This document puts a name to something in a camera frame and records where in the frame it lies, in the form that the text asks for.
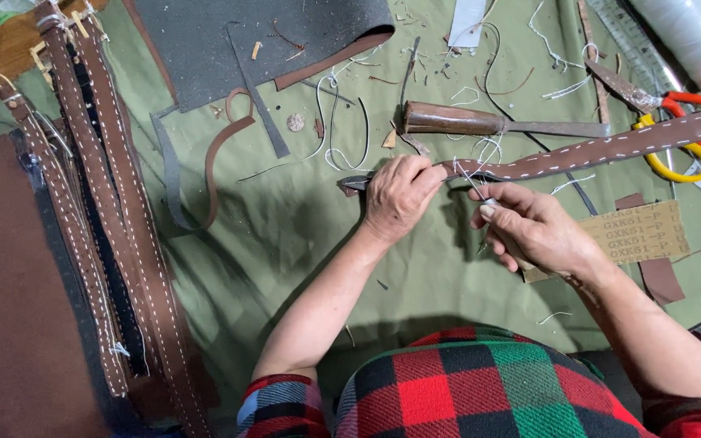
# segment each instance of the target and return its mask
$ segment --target fingernail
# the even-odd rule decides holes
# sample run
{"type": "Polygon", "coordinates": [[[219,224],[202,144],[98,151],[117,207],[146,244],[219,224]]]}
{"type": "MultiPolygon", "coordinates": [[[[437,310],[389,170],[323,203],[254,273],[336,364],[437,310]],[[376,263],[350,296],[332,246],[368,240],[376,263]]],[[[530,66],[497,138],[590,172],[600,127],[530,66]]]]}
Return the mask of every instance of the fingernail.
{"type": "Polygon", "coordinates": [[[494,216],[494,207],[488,204],[481,205],[481,217],[484,221],[491,221],[492,216],[494,216]]]}

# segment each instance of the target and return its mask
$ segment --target plaid shirt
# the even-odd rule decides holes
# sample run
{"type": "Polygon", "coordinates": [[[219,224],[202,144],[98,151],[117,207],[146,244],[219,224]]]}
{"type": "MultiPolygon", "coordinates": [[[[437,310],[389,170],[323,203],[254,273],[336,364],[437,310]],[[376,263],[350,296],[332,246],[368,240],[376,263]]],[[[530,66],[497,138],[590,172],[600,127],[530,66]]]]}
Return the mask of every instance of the plaid shirt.
{"type": "MultiPolygon", "coordinates": [[[[596,375],[553,348],[491,326],[435,333],[365,363],[346,384],[337,437],[701,436],[701,399],[645,401],[646,430],[596,375]]],[[[250,384],[239,437],[329,437],[318,384],[250,384]]]]}

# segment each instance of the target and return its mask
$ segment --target green fabric tablecloth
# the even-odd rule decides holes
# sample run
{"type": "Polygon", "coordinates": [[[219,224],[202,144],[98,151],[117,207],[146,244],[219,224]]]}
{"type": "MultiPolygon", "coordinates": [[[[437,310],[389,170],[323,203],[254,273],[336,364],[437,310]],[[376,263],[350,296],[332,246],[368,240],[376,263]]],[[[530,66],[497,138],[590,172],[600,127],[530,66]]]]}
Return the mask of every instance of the green fabric tablecloth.
{"type": "MultiPolygon", "coordinates": [[[[390,0],[390,4],[393,15],[406,16],[405,2],[390,0]]],[[[534,67],[531,78],[519,90],[496,96],[514,118],[596,121],[597,101],[591,83],[559,99],[542,97],[579,82],[586,73],[574,67],[562,73],[560,68],[551,67],[554,61],[544,43],[527,26],[537,5],[535,0],[501,2],[489,16],[489,21],[501,29],[499,59],[489,78],[489,88],[492,92],[512,90],[534,67]]],[[[450,28],[453,2],[408,0],[406,6],[417,21],[410,25],[404,23],[412,19],[397,21],[394,37],[366,60],[380,65],[351,65],[337,75],[340,93],[353,100],[361,97],[369,112],[370,151],[363,168],[379,167],[392,152],[414,154],[401,140],[393,151],[380,147],[390,131],[389,120],[399,103],[400,86],[370,80],[370,75],[392,82],[401,80],[410,58],[407,48],[413,45],[416,36],[421,36],[419,53],[426,55],[421,58],[426,67],[415,65],[417,81],[411,77],[406,98],[444,105],[468,102],[476,97],[471,90],[464,90],[453,101],[451,97],[464,86],[477,88],[473,77],[477,75],[482,81],[495,49],[492,32],[482,30],[475,55],[465,52],[457,58],[445,59],[439,53],[446,50],[443,35],[450,28]],[[446,63],[449,67],[445,71],[450,79],[434,74],[443,70],[446,63]]],[[[593,12],[591,15],[596,43],[600,50],[610,54],[603,64],[614,68],[618,46],[593,12]]],[[[301,163],[238,183],[239,178],[275,164],[306,157],[319,143],[312,129],[312,120],[318,114],[315,91],[295,84],[278,93],[273,83],[264,84],[258,89],[291,155],[282,160],[275,158],[263,124],[255,114],[258,123],[229,140],[215,161],[220,197],[217,220],[206,232],[180,230],[171,221],[166,207],[163,160],[150,121],[152,112],[171,104],[169,93],[120,0],[111,1],[99,16],[110,36],[108,57],[129,108],[161,242],[176,274],[174,286],[188,313],[193,335],[205,352],[207,367],[218,383],[225,407],[233,412],[273,324],[361,220],[360,199],[346,198],[336,187],[337,180],[360,172],[332,169],[322,152],[301,163]],[[304,114],[307,119],[307,127],[299,133],[286,129],[287,116],[295,113],[304,114]]],[[[548,37],[555,53],[570,62],[580,62],[584,41],[574,2],[547,0],[534,25],[548,37]]],[[[219,30],[218,34],[206,37],[223,35],[219,30]]],[[[621,74],[633,81],[635,77],[626,65],[621,74]]],[[[18,85],[38,107],[57,116],[55,101],[37,72],[24,74],[18,85]]],[[[330,109],[333,98],[322,94],[321,99],[324,108],[330,109]]],[[[240,97],[234,103],[236,117],[247,112],[248,102],[244,100],[240,97]]],[[[482,94],[478,101],[464,106],[495,111],[482,94]]],[[[613,97],[609,97],[609,108],[613,132],[628,130],[634,114],[613,97]]],[[[216,119],[209,107],[200,107],[185,114],[174,112],[163,121],[182,166],[184,206],[197,218],[204,218],[208,207],[202,178],[204,156],[210,140],[228,120],[225,116],[216,119]]],[[[13,127],[12,119],[0,103],[0,133],[13,127]]],[[[347,108],[341,101],[334,127],[334,147],[357,164],[364,152],[365,123],[361,109],[347,108]]],[[[477,157],[479,153],[479,149],[473,149],[477,141],[473,137],[460,140],[438,134],[417,137],[431,149],[434,161],[477,157]]],[[[550,147],[575,143],[574,139],[565,137],[541,135],[540,138],[550,147]]],[[[540,151],[518,133],[505,134],[501,148],[503,162],[540,151]]],[[[679,151],[674,151],[674,155],[677,169],[682,172],[690,160],[679,151]]],[[[597,174],[596,178],[581,185],[600,213],[614,210],[616,199],[635,192],[642,192],[647,201],[671,198],[668,182],[657,178],[642,158],[578,171],[575,176],[582,178],[593,173],[597,174]]],[[[524,185],[550,192],[566,181],[561,174],[527,181],[524,185]]],[[[523,284],[520,275],[507,272],[490,251],[477,254],[482,233],[467,225],[474,205],[468,201],[466,189],[467,183],[461,181],[441,189],[414,231],[377,266],[347,321],[355,347],[346,332],[340,333],[319,368],[328,395],[339,394],[347,377],[373,354],[460,324],[495,324],[563,352],[608,347],[583,304],[562,281],[523,284]],[[546,324],[537,324],[557,311],[572,315],[559,315],[546,324]]],[[[589,215],[574,188],[563,189],[557,197],[576,219],[589,215]]],[[[701,190],[693,184],[679,185],[677,197],[681,201],[688,241],[692,250],[700,250],[701,190]]],[[[639,281],[636,266],[625,269],[639,281]]],[[[686,300],[665,308],[679,323],[696,324],[701,321],[701,253],[675,264],[675,273],[686,300]]]]}

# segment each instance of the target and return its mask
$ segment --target gray leather sheet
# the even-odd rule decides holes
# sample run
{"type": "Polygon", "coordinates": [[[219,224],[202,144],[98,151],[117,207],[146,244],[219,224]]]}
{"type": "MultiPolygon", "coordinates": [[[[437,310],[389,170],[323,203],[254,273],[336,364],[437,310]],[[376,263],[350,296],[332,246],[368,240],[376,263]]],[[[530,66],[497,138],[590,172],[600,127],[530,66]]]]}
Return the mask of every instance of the gray leather sheet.
{"type": "Polygon", "coordinates": [[[234,42],[256,83],[316,64],[369,33],[391,33],[386,0],[135,0],[137,12],[166,65],[182,112],[226,97],[245,86],[224,29],[237,21],[234,42]],[[299,50],[275,34],[277,30],[299,50]],[[262,43],[256,60],[253,47],[262,43]]]}

